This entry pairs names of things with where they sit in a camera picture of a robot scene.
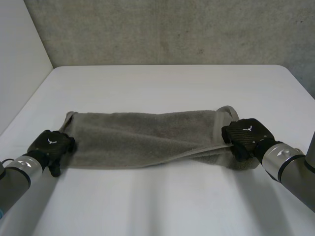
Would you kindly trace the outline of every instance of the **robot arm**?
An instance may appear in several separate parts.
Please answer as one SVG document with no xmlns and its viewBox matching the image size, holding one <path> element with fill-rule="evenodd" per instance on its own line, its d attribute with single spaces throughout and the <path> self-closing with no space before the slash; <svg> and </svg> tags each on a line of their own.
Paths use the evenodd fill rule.
<svg viewBox="0 0 315 236">
<path fill-rule="evenodd" d="M 28 149 L 5 168 L 0 164 L 0 219 L 35 183 L 48 166 L 52 176 L 60 172 L 60 158 L 71 151 L 74 139 L 58 131 L 41 133 Z"/>
<path fill-rule="evenodd" d="M 315 212 L 315 134 L 307 155 L 275 141 L 270 131 L 255 119 L 242 119 L 222 128 L 226 143 L 238 161 L 257 158 L 272 179 L 281 183 Z"/>
</svg>

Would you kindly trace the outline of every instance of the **white table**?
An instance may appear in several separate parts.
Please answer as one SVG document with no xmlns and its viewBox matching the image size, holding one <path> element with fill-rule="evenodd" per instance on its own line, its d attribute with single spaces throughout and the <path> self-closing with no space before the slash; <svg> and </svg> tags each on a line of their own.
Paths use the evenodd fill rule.
<svg viewBox="0 0 315 236">
<path fill-rule="evenodd" d="M 276 65 L 69 66 L 51 72 L 0 137 L 16 158 L 68 111 L 166 113 L 233 106 L 306 152 L 315 101 Z M 136 170 L 48 172 L 0 222 L 0 236 L 314 235 L 315 214 L 261 166 L 182 161 Z"/>
</svg>

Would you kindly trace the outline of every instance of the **gray cloth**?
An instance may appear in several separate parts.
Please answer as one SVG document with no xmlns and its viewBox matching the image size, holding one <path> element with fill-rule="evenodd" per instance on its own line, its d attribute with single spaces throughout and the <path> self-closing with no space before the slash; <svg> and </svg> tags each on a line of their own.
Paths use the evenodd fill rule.
<svg viewBox="0 0 315 236">
<path fill-rule="evenodd" d="M 126 169 L 193 159 L 235 170 L 253 169 L 258 162 L 237 162 L 221 137 L 221 128 L 238 119 L 229 106 L 160 115 L 69 112 L 60 131 L 74 137 L 76 150 L 63 165 Z"/>
</svg>

